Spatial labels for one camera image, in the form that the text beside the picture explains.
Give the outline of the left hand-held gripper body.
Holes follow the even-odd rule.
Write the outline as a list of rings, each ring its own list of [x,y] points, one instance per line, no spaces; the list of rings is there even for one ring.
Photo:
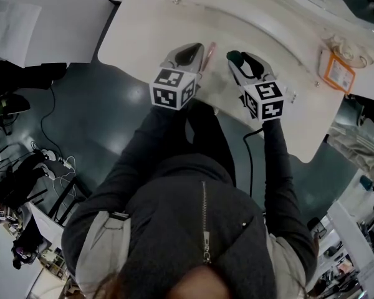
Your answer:
[[[182,109],[198,91],[200,69],[160,65],[149,83],[151,103],[171,110]]]

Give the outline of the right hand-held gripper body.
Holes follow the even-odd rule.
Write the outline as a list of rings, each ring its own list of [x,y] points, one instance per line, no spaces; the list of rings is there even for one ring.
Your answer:
[[[260,122],[281,118],[284,108],[284,92],[276,80],[260,81],[240,87],[244,104]]]

